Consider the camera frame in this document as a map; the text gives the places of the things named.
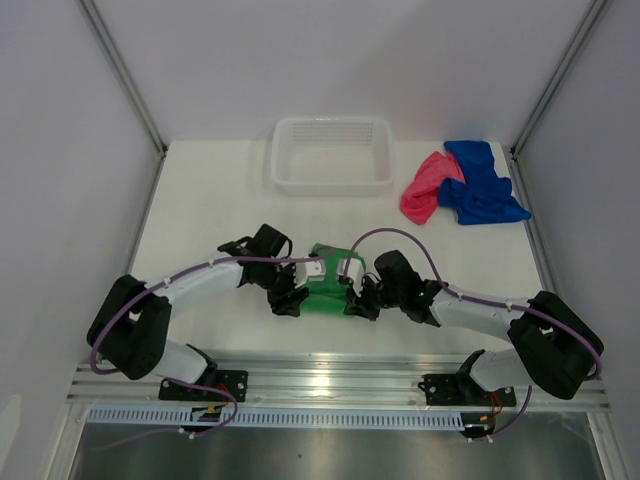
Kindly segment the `green microfiber towel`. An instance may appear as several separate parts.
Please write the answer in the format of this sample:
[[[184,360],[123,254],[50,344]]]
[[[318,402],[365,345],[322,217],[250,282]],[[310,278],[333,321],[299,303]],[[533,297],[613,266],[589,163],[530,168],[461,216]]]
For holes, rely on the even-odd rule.
[[[326,277],[322,282],[313,282],[305,285],[309,290],[309,296],[301,304],[300,310],[302,314],[343,316],[349,301],[348,294],[360,294],[362,282],[360,286],[353,287],[352,285],[342,285],[338,281],[338,262],[341,259],[348,258],[349,252],[349,249],[332,247],[320,243],[316,243],[312,247],[309,256],[321,256],[325,261],[327,271]],[[361,257],[364,260],[358,253],[352,253],[350,257],[353,256]]]

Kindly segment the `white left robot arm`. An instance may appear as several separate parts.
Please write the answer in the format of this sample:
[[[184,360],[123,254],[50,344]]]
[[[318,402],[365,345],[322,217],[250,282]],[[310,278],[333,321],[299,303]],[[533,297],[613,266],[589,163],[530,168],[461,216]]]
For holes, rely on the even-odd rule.
[[[264,224],[255,235],[227,242],[209,258],[155,281],[118,278],[87,333],[92,371],[177,380],[192,398],[209,398],[217,387],[213,362],[200,349],[170,340],[171,321],[244,285],[263,289],[274,314],[299,316],[309,295],[307,281],[324,267],[318,255],[292,257],[292,246],[290,238]]]

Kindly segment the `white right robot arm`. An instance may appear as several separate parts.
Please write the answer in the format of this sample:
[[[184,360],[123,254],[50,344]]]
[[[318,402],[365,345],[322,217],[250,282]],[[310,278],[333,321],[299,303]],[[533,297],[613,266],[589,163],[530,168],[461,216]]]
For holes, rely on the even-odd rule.
[[[502,389],[537,386],[572,399],[599,376],[604,345],[556,294],[510,300],[474,294],[441,277],[426,280],[398,250],[379,256],[377,276],[355,277],[352,259],[339,271],[347,288],[345,314],[378,319],[398,309],[411,321],[436,328],[460,328],[509,343],[500,351],[479,349],[453,374],[426,374],[419,384],[430,405],[478,405]]]

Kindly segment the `pink microfiber towel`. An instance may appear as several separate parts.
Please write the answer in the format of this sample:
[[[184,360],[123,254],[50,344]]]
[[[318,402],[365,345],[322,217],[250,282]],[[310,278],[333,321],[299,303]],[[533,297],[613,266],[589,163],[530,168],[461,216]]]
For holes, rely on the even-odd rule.
[[[447,178],[466,183],[453,154],[433,152],[420,165],[401,195],[401,213],[414,224],[424,225],[438,208],[439,188]]]

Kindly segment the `blue microfiber towel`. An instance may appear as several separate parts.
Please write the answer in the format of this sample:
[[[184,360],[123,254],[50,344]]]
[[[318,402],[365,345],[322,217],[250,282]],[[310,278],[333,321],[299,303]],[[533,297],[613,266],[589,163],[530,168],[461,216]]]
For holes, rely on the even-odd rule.
[[[453,155],[464,180],[448,177],[439,187],[439,205],[453,209],[460,225],[517,223],[531,219],[513,195],[512,181],[499,177],[488,142],[445,141],[444,149]]]

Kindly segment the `white plastic basket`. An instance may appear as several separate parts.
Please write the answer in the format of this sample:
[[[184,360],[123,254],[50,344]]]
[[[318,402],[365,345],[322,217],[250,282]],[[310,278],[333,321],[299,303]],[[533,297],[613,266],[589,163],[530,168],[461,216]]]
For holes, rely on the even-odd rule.
[[[290,196],[384,195],[395,181],[394,138],[380,117],[284,117],[269,165],[273,184]]]

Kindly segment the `aluminium front rail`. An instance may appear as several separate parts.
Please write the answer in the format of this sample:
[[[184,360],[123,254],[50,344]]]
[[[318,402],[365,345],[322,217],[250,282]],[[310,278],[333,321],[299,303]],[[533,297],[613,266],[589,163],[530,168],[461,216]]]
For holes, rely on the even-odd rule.
[[[454,373],[465,355],[367,355],[211,351],[221,369],[246,370],[248,393],[242,406],[271,408],[410,410],[426,407],[417,388],[422,375]],[[161,380],[137,381],[123,374],[99,376],[88,364],[77,367],[69,403],[160,404]],[[569,401],[534,387],[529,412],[609,412],[602,381],[583,383]]]

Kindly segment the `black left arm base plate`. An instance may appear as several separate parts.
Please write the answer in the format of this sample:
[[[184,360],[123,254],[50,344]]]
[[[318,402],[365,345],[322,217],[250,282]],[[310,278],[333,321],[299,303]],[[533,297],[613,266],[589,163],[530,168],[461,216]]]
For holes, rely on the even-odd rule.
[[[162,401],[178,402],[228,401],[226,396],[212,392],[211,388],[214,388],[232,395],[238,403],[242,403],[245,401],[248,391],[248,381],[249,373],[246,370],[208,370],[196,382],[201,387],[207,387],[207,390],[185,387],[170,379],[163,379],[158,398]]]

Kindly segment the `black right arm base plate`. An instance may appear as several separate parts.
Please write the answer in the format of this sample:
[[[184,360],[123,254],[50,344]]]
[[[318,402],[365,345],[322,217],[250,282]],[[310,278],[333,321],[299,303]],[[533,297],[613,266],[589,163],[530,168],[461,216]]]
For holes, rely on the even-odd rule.
[[[417,388],[425,395],[428,406],[490,407],[516,406],[512,387],[486,390],[471,378],[471,367],[484,354],[473,352],[455,373],[425,374]]]

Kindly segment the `aluminium frame post right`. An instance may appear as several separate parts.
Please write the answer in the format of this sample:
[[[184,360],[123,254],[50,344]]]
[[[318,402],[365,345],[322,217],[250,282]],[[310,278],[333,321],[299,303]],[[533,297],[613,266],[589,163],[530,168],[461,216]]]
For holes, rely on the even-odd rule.
[[[582,14],[568,43],[562,49],[561,55],[551,75],[545,82],[532,110],[526,117],[524,124],[519,129],[516,139],[509,149],[510,156],[514,162],[518,161],[527,143],[541,124],[547,110],[567,81],[573,67],[577,64],[582,52],[591,37],[595,34],[598,25],[612,4],[613,1],[610,0],[593,0],[588,2],[587,9]]]

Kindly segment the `aluminium frame post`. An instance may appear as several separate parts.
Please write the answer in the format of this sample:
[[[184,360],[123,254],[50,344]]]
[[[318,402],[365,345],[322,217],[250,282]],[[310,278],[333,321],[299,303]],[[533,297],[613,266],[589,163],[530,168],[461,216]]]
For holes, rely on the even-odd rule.
[[[595,34],[598,25],[612,4],[613,1],[610,0],[593,0],[588,2],[587,9],[582,14],[568,43],[562,49],[561,55],[551,75],[545,82],[532,110],[526,117],[524,124],[519,129],[516,139],[509,149],[510,156],[514,162],[518,161],[527,143],[541,124],[547,110],[567,81],[573,67],[577,64],[582,52],[591,37]]]
[[[134,115],[137,117],[156,153],[163,158],[168,147],[162,139],[160,130],[130,73],[126,60],[103,18],[97,2],[93,0],[78,0],[76,4]]]

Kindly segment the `aluminium frame post left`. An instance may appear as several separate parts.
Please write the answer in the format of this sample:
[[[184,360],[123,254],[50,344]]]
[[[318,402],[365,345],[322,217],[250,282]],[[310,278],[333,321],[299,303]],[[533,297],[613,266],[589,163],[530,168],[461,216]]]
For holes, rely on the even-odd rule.
[[[78,0],[76,4],[134,115],[137,117],[156,153],[163,158],[168,147],[162,139],[160,130],[130,73],[126,60],[103,18],[97,2],[93,0]]]

